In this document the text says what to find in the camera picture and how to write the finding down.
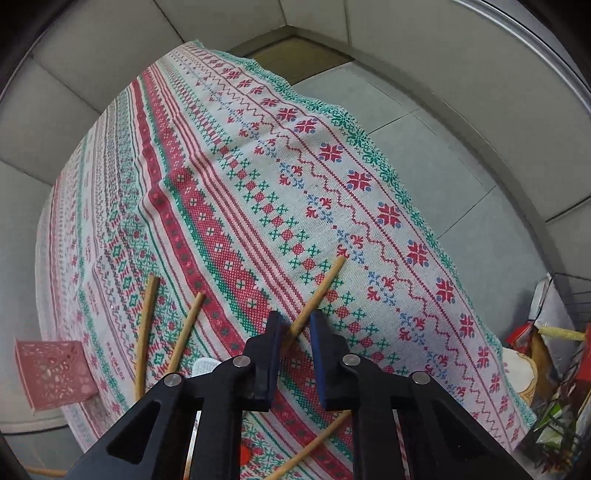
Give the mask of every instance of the wooden stick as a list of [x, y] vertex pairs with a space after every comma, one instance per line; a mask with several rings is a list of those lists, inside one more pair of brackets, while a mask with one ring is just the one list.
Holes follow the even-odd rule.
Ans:
[[350, 410], [345, 410], [341, 412], [341, 414], [336, 417], [333, 422], [328, 425], [322, 432], [318, 434], [318, 436], [312, 440], [308, 445], [304, 447], [304, 449], [286, 461], [283, 465], [281, 465], [277, 470], [275, 470], [271, 475], [265, 477], [264, 480], [279, 480], [283, 475], [289, 472], [293, 467], [295, 467], [298, 463], [300, 463], [304, 458], [306, 458], [311, 452], [318, 446], [320, 446], [324, 441], [330, 437], [336, 429], [338, 429], [345, 420], [349, 418], [351, 415]]
[[146, 357], [148, 354], [148, 337], [154, 315], [156, 303], [156, 292], [160, 279], [150, 274], [146, 290], [144, 292], [144, 304], [142, 305], [142, 316], [139, 321], [138, 343], [135, 346], [135, 401], [144, 396], [146, 382]]
[[51, 470], [48, 468], [37, 468], [36, 466], [26, 466], [25, 470], [35, 475], [52, 476], [54, 478], [61, 478], [66, 476], [67, 471], [65, 470]]
[[202, 292], [199, 292], [193, 300], [193, 305], [191, 305], [187, 318], [185, 318], [183, 330], [181, 330], [181, 334], [178, 336], [177, 344], [174, 346], [173, 355], [168, 363], [168, 368], [166, 369], [167, 374], [171, 374], [178, 370], [178, 363], [183, 356], [185, 345], [187, 345], [187, 340], [189, 339], [189, 335], [191, 335], [191, 329], [193, 328], [197, 315], [199, 315], [203, 300], [205, 300], [205, 294]]
[[297, 316], [294, 323], [291, 324], [290, 329], [283, 337], [283, 342], [281, 344], [281, 356], [284, 356], [287, 353], [287, 351], [291, 347], [291, 344], [304, 329], [304, 327], [306, 326], [306, 322], [308, 321], [308, 317], [310, 316], [310, 313], [312, 313], [313, 310], [316, 310], [318, 308], [318, 305], [320, 305], [322, 298], [330, 288], [330, 285], [333, 282], [333, 280], [339, 274], [340, 269], [343, 267], [343, 264], [345, 263], [345, 260], [345, 257], [336, 258], [335, 263], [324, 277], [322, 283], [314, 292], [314, 295], [312, 295], [312, 298], [308, 300], [308, 303], [306, 303], [306, 305], [304, 306], [300, 314]]

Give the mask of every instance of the cross-stitch pattern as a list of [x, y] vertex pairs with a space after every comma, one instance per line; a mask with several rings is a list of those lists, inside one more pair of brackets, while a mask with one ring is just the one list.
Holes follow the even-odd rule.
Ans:
[[[194, 295], [207, 300], [181, 371], [226, 360], [294, 320], [336, 255], [322, 309], [351, 349], [386, 372], [432, 375], [505, 448], [534, 416], [388, 160], [344, 109], [296, 94], [255, 61], [187, 43], [135, 79], [72, 155], [40, 220], [44, 339], [83, 342], [99, 395], [64, 408], [84, 449], [133, 403], [147, 275], [161, 277], [147, 381], [157, 382]], [[269, 413], [247, 414], [259, 479], [335, 417], [320, 407], [306, 331], [282, 361]], [[289, 474], [351, 478], [344, 428]]]

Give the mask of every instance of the tablecloth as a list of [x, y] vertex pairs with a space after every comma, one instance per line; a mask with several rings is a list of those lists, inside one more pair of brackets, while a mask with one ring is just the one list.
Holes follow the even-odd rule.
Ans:
[[[336, 255], [322, 309], [352, 351], [386, 372], [430, 373], [505, 448], [534, 416], [508, 384], [501, 344], [392, 165], [338, 106], [296, 94], [257, 62], [182, 45], [100, 116], [58, 178], [37, 239], [44, 339], [80, 339], [99, 395], [64, 408], [84, 450], [133, 403], [144, 285], [161, 277], [147, 383], [164, 374], [183, 318], [207, 295], [181, 362], [226, 360], [294, 320]], [[282, 362], [271, 412], [247, 414], [253, 459], [273, 471], [334, 415], [320, 407], [310, 340]], [[343, 429], [290, 475], [350, 478]]]

